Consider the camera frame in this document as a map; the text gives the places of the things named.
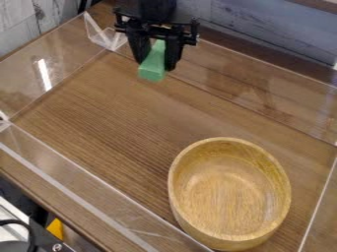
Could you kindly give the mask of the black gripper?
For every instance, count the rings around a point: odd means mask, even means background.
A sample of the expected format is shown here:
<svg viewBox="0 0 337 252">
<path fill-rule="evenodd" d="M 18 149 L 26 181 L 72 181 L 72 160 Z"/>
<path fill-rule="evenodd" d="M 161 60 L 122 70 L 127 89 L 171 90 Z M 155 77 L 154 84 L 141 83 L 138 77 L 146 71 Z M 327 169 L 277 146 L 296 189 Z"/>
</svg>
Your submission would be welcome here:
<svg viewBox="0 0 337 252">
<path fill-rule="evenodd" d="M 118 0 L 114 14 L 117 31 L 127 33 L 137 63 L 142 63 L 151 50 L 150 38 L 166 39 L 165 69 L 173 71 L 182 58 L 183 44 L 198 43 L 199 20 L 178 8 L 178 0 Z"/>
</svg>

